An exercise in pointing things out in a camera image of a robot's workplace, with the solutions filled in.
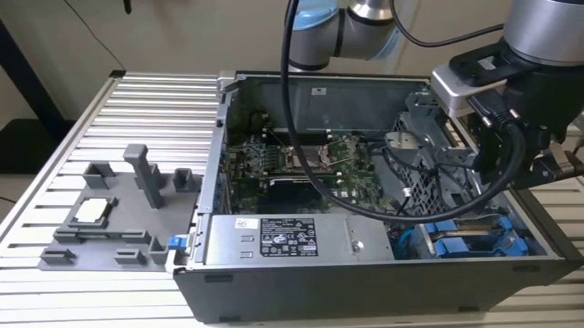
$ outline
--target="white wall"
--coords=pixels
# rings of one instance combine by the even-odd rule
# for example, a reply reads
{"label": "white wall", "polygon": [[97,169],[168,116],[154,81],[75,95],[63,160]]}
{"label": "white wall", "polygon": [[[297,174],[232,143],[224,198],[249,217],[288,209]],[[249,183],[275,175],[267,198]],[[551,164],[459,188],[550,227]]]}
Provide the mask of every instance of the white wall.
{"label": "white wall", "polygon": [[[416,9],[418,1],[414,33],[428,40],[502,22],[511,2],[402,0],[402,4]],[[287,0],[133,0],[130,16],[122,0],[70,2],[129,70],[279,69]],[[0,18],[58,107],[77,118],[118,63],[62,0],[0,0]],[[479,40],[440,50],[407,45],[391,63],[335,59],[329,71],[430,74],[460,49],[486,43]]]}
{"label": "white wall", "polygon": [[[418,0],[411,33],[428,42],[447,40],[507,21],[512,0]],[[407,43],[396,62],[396,74],[428,76],[432,69],[460,53],[495,43],[503,33],[492,33],[443,48],[422,48]]]}

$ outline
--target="floor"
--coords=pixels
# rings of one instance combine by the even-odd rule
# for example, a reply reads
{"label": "floor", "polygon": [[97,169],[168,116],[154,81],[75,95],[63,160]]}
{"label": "floor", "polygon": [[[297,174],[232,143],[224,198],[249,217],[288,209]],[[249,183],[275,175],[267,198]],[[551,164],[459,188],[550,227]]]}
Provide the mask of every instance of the floor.
{"label": "floor", "polygon": [[[0,196],[18,201],[29,185],[34,181],[33,175],[2,175],[0,174]],[[0,221],[11,211],[14,204],[0,200]]]}

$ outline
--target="blue latch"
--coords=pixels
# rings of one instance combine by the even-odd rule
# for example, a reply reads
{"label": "blue latch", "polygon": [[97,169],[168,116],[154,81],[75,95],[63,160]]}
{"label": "blue latch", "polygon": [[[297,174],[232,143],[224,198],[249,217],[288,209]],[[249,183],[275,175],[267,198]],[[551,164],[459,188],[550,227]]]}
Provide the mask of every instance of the blue latch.
{"label": "blue latch", "polygon": [[186,237],[174,236],[169,238],[169,249],[186,251]]}

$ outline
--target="white chip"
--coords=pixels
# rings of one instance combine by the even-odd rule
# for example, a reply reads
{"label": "white chip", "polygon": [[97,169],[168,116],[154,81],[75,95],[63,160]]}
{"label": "white chip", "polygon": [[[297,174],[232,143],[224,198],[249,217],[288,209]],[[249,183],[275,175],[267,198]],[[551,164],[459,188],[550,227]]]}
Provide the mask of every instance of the white chip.
{"label": "white chip", "polygon": [[90,198],[85,200],[75,214],[78,222],[94,223],[98,221],[108,207],[109,200],[106,198]]}

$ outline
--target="sticker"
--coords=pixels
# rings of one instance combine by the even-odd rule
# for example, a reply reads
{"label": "sticker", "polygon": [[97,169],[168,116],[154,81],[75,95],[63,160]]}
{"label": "sticker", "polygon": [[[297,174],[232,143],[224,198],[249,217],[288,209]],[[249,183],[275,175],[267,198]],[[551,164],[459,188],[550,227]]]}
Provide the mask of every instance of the sticker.
{"label": "sticker", "polygon": [[313,96],[327,96],[327,88],[325,87],[315,87],[313,88]]}
{"label": "sticker", "polygon": [[260,220],[239,217],[236,219],[236,229],[259,229]]}
{"label": "sticker", "polygon": [[319,256],[315,219],[263,219],[263,256]]}

